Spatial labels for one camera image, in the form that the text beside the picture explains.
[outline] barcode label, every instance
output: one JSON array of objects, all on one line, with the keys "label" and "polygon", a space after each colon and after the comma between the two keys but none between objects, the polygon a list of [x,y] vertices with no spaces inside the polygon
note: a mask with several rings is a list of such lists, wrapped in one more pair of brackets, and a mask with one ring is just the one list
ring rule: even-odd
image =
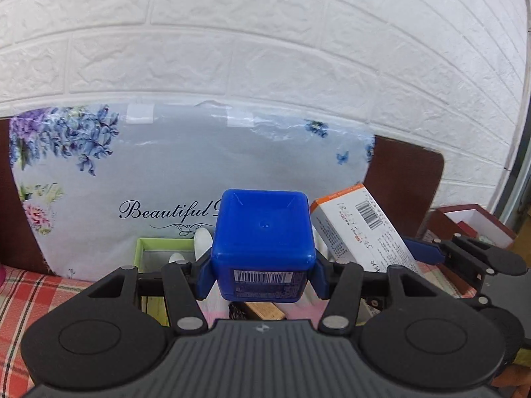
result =
[{"label": "barcode label", "polygon": [[291,283],[293,272],[234,271],[234,281],[244,283]]},{"label": "barcode label", "polygon": [[362,215],[363,220],[365,220],[365,223],[367,223],[371,230],[376,229],[383,223],[382,219],[378,216],[368,200],[356,205],[356,209]]}]

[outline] blue square bottle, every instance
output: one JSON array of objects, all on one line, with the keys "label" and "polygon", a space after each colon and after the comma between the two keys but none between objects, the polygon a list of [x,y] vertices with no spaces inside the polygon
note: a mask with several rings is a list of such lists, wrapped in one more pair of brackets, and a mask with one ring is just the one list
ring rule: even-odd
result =
[{"label": "blue square bottle", "polygon": [[315,264],[306,195],[225,191],[211,259],[221,295],[229,301],[298,301]]}]

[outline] black tool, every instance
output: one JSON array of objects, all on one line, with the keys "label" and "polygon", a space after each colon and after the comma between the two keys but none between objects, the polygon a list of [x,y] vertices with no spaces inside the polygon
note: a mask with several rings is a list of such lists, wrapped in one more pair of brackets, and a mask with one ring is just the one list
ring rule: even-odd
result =
[{"label": "black tool", "polygon": [[[441,244],[447,264],[455,246],[475,252],[459,243]],[[474,263],[463,252],[456,271]],[[208,254],[159,273],[119,268],[26,331],[22,356],[36,384],[27,397],[497,396],[487,385],[524,328],[495,295],[479,300],[485,286],[456,300],[401,266],[372,273],[317,257],[309,279],[330,299],[317,331],[307,320],[218,320],[208,330],[196,303],[214,283]],[[165,297],[169,327],[139,310],[141,296]],[[363,326],[360,298],[382,310]]]},{"label": "black tool", "polygon": [[477,291],[464,302],[505,330],[506,363],[520,348],[531,349],[531,270],[525,261],[511,251],[459,234],[439,246],[444,264]]}]

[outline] pink flower print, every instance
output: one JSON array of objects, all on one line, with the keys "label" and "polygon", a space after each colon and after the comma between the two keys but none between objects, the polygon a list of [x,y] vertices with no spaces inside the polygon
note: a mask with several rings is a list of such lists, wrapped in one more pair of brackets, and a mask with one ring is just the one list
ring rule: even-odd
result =
[{"label": "pink flower print", "polygon": [[51,230],[48,214],[43,208],[29,202],[24,202],[23,206],[31,227],[39,233],[48,233]]}]

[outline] red checkered cloth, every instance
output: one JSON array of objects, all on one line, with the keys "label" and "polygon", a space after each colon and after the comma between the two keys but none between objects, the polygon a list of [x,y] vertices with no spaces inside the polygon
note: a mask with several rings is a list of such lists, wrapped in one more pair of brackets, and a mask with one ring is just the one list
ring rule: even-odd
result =
[{"label": "red checkered cloth", "polygon": [[18,398],[33,387],[20,355],[20,340],[24,331],[92,283],[40,275],[8,266],[5,269],[5,282],[0,287],[0,397]]}]

